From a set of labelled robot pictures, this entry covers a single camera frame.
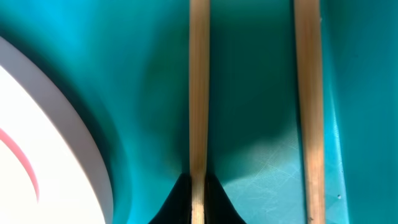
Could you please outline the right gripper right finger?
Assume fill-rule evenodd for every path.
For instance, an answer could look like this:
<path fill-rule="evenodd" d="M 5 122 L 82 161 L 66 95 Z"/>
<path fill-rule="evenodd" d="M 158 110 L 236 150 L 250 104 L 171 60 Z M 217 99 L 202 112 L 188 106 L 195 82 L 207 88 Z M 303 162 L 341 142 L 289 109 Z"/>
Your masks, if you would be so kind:
<path fill-rule="evenodd" d="M 220 181 L 214 174 L 205 178 L 205 223 L 246 224 L 233 207 Z"/>

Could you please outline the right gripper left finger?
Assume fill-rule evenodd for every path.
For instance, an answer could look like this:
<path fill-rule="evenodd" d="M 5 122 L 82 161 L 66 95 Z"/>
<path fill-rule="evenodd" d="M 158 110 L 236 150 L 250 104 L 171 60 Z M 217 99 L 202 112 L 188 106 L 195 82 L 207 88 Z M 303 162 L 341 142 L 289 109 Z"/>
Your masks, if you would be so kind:
<path fill-rule="evenodd" d="M 181 174 L 149 224 L 191 224 L 191 214 L 192 181 L 189 174 Z"/>

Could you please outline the pink plate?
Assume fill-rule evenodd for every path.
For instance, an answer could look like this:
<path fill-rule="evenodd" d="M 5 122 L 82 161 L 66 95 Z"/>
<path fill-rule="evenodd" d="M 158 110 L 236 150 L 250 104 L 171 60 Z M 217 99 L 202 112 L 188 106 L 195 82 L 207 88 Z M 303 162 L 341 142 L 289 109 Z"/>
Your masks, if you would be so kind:
<path fill-rule="evenodd" d="M 113 194 L 90 132 L 57 86 L 1 41 L 1 129 L 22 149 L 40 189 L 1 141 L 1 222 L 111 223 Z"/>

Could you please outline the small pink bowl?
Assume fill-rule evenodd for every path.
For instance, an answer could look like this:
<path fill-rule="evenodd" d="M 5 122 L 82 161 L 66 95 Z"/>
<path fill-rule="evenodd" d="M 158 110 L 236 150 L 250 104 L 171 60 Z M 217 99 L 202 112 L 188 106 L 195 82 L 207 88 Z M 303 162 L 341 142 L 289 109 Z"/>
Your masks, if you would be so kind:
<path fill-rule="evenodd" d="M 18 161 L 27 172 L 27 175 L 29 176 L 29 179 L 34 187 L 36 201 L 38 202 L 40 198 L 39 183 L 27 156 L 24 154 L 18 144 L 3 129 L 1 129 L 1 141 L 11 150 L 11 152 L 16 156 Z"/>

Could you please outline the wooden chopstick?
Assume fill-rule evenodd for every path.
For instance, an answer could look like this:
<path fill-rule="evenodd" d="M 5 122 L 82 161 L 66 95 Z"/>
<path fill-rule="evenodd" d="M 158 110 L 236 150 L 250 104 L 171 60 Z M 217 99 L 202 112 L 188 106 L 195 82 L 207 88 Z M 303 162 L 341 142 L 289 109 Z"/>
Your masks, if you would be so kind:
<path fill-rule="evenodd" d="M 319 0 L 294 0 L 307 222 L 325 224 L 322 38 Z"/>
<path fill-rule="evenodd" d="M 210 83 L 210 0 L 190 0 L 189 156 L 192 224 L 205 223 L 205 175 Z"/>

